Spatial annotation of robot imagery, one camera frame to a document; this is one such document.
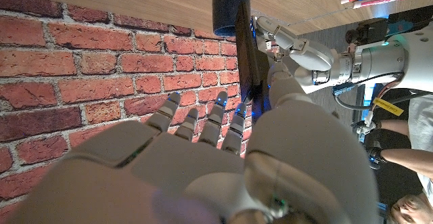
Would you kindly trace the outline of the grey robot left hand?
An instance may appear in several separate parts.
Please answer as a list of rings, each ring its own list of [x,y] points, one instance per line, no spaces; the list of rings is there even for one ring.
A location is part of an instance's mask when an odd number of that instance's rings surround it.
[[[265,17],[253,19],[261,41],[274,41],[282,50],[282,62],[296,62],[292,72],[305,93],[347,83],[352,79],[353,55],[337,53],[316,41],[297,37],[285,26]]]

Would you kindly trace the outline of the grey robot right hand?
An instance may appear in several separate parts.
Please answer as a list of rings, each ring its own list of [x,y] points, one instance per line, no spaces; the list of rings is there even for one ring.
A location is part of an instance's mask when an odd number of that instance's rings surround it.
[[[220,93],[199,140],[192,110],[168,132],[173,93],[147,121],[126,121],[73,148],[10,223],[377,223],[377,187],[352,132],[313,103],[282,63],[268,75],[271,109],[240,155],[246,107],[219,139]]]

